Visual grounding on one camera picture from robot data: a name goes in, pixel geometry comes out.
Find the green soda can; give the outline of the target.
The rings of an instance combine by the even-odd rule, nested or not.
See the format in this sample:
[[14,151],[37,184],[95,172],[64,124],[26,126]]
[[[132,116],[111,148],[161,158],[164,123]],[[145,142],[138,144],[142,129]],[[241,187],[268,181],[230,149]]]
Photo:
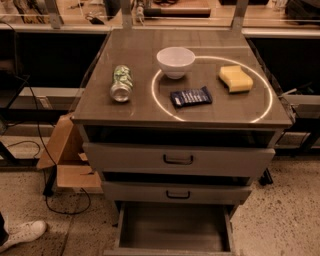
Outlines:
[[118,65],[113,71],[110,96],[117,102],[126,102],[133,91],[131,70],[126,65]]

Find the grey middle drawer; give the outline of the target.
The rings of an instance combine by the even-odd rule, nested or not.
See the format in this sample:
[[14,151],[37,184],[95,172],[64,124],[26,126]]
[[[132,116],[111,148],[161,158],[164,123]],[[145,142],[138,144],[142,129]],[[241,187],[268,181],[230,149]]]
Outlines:
[[251,193],[247,186],[109,181],[102,183],[102,189],[114,201],[225,205],[243,204]]

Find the grey top drawer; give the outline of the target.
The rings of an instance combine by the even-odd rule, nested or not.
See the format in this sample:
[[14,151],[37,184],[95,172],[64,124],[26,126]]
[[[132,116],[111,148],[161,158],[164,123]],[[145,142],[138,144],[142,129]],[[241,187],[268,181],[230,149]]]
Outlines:
[[272,160],[272,148],[84,143],[92,168],[100,172],[258,177]]

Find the blue snack packet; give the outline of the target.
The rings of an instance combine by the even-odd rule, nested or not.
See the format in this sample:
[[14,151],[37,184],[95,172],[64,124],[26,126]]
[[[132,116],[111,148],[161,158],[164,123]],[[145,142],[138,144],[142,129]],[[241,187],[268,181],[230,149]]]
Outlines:
[[211,93],[206,86],[198,89],[188,89],[171,92],[170,100],[172,104],[177,108],[211,104],[213,102]]

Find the cardboard box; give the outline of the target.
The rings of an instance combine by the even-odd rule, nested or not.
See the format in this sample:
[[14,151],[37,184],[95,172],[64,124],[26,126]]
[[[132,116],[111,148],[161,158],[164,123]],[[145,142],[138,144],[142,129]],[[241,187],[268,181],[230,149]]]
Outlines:
[[101,180],[89,165],[82,148],[83,139],[71,114],[62,115],[37,163],[40,170],[50,174],[43,194],[51,196],[53,187],[69,188],[75,192],[101,193]]

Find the grey drawer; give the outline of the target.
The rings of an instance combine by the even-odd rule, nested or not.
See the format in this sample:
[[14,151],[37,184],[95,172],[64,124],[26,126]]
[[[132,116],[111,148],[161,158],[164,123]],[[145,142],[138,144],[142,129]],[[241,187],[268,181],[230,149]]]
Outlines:
[[222,205],[126,202],[103,256],[235,256]]
[[114,201],[225,205],[243,204],[251,193],[247,186],[109,181],[102,183],[102,189]]
[[100,172],[258,177],[272,160],[272,148],[84,143],[92,168]]

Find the white sneaker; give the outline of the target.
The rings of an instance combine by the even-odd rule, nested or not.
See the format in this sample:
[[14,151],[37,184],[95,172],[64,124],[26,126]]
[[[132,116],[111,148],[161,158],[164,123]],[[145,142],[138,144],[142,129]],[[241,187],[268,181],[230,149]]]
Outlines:
[[12,231],[2,226],[0,231],[0,253],[14,245],[35,241],[40,238],[46,230],[47,223],[43,220],[23,223]]

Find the grey bottom drawer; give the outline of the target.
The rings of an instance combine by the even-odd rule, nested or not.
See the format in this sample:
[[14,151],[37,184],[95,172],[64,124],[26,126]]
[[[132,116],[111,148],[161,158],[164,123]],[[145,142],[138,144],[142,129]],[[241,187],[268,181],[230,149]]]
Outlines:
[[103,256],[235,256],[222,205],[126,202]]

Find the white bowl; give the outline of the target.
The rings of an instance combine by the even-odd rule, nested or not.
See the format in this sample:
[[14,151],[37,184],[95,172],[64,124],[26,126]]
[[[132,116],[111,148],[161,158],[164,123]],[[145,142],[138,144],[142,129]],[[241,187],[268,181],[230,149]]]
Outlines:
[[161,71],[171,79],[180,79],[192,68],[195,54],[184,47],[167,47],[157,53]]

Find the yellow sponge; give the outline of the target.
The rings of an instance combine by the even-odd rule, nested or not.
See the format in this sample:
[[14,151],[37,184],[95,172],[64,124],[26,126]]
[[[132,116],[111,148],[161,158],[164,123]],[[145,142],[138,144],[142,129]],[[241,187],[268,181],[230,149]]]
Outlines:
[[250,91],[253,86],[253,79],[239,65],[221,67],[219,78],[227,85],[230,93]]

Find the grey drawer cabinet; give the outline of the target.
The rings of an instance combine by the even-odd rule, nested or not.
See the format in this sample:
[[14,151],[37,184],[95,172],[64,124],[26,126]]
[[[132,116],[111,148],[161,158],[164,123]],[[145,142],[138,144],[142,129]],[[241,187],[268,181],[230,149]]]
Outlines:
[[[184,47],[195,54],[180,79],[167,77],[157,53]],[[126,102],[110,96],[113,71],[131,70]],[[250,91],[230,93],[219,78],[223,66],[239,65],[253,79]],[[211,104],[177,108],[170,93],[206,86]],[[272,148],[292,122],[242,35],[230,31],[115,30],[107,40],[72,117],[84,143]],[[100,172],[102,183],[144,182],[247,186],[258,177]]]

